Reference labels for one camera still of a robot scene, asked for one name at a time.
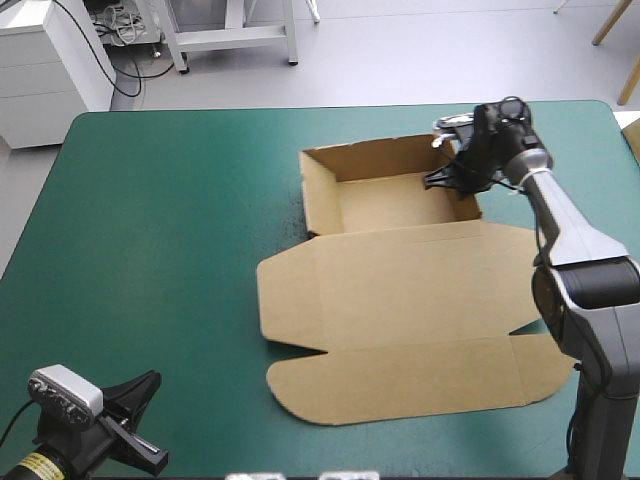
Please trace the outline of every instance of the cardboard box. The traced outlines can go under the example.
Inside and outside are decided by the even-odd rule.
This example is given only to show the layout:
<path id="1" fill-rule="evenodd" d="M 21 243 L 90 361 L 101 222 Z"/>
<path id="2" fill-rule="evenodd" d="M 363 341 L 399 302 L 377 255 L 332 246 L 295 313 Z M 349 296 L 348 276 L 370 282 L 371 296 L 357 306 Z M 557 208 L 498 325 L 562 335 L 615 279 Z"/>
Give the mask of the cardboard box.
<path id="1" fill-rule="evenodd" d="M 636 160 L 640 161 L 640 119 L 623 128 L 622 133 L 636 156 Z"/>
<path id="2" fill-rule="evenodd" d="M 533 232 L 478 220 L 473 197 L 424 191 L 424 172 L 447 161 L 430 142 L 300 155 L 318 236 L 258 266 L 263 335 L 326 352 L 268 371 L 300 418 L 341 425 L 521 406 L 571 371 L 549 335 L 510 335 L 539 317 Z"/>

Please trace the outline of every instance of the green tabletop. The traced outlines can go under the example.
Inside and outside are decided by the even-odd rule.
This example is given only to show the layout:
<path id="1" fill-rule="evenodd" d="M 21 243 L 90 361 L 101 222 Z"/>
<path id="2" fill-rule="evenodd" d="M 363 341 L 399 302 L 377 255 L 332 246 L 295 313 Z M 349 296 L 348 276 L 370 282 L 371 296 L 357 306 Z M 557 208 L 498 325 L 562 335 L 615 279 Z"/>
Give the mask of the green tabletop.
<path id="1" fill-rule="evenodd" d="M 255 268 L 306 238 L 297 152 L 430 131 L 470 105 L 86 114 L 76 120 L 0 281 L 0 426 L 32 370 L 63 363 L 98 385 L 148 369 L 164 383 L 140 433 L 171 451 L 164 475 L 549 475 L 564 465 L 576 377 L 524 408 L 316 426 L 265 381 L 300 355 L 260 335 Z M 640 173 L 608 106 L 532 105 L 556 173 L 592 223 L 640 256 Z M 532 226 L 496 187 L 485 218 Z M 30 448 L 37 409 L 0 450 Z M 627 473 L 640 474 L 640 435 Z M 134 471 L 105 464 L 99 474 Z"/>

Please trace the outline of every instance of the gray floor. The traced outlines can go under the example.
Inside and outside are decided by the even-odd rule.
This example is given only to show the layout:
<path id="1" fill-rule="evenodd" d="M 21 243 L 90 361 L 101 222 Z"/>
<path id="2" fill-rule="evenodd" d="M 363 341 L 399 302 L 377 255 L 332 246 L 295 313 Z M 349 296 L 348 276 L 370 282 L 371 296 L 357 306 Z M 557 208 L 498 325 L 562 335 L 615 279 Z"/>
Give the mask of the gray floor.
<path id="1" fill-rule="evenodd" d="M 314 25 L 295 0 L 300 64 L 282 46 L 198 53 L 191 73 L 148 81 L 114 109 L 193 109 L 598 99 L 640 110 L 640 87 L 615 104 L 640 53 L 640 7 L 633 5 L 599 47 L 591 38 L 609 0 L 319 0 Z M 217 28 L 222 0 L 174 0 L 183 30 Z M 276 21 L 278 0 L 261 0 L 256 24 Z M 163 69 L 138 50 L 143 70 Z M 114 54 L 126 65 L 126 58 Z M 133 88 L 123 83 L 123 88 Z M 11 152 L 0 142 L 0 273 L 22 232 L 57 148 Z"/>

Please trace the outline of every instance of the white cabinet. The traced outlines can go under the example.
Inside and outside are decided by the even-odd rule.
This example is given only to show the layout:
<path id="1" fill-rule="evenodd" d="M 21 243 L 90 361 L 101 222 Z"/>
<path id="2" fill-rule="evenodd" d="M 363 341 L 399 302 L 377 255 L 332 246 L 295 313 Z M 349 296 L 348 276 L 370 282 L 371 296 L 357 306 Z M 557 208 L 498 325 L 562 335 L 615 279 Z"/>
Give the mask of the white cabinet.
<path id="1" fill-rule="evenodd" d="M 115 81 L 81 0 L 61 0 Z M 23 0 L 0 12 L 0 136 L 12 148 L 62 143 L 73 119 L 107 111 L 113 86 L 78 27 L 50 0 Z"/>

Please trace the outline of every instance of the unfolded cardboard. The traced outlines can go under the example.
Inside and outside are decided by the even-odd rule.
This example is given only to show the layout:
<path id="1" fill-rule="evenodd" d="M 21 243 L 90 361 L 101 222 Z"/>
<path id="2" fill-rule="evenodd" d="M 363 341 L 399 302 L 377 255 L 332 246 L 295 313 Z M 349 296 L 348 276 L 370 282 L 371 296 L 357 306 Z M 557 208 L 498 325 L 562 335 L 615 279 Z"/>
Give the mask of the unfolded cardboard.
<path id="1" fill-rule="evenodd" d="M 258 267 L 263 335 L 326 352 L 268 371 L 300 418 L 341 425 L 522 406 L 571 371 L 549 335 L 509 335 L 539 317 L 533 233 L 474 220 L 473 197 L 425 192 L 423 172 L 446 161 L 430 140 L 301 154 L 307 226 L 319 236 Z"/>

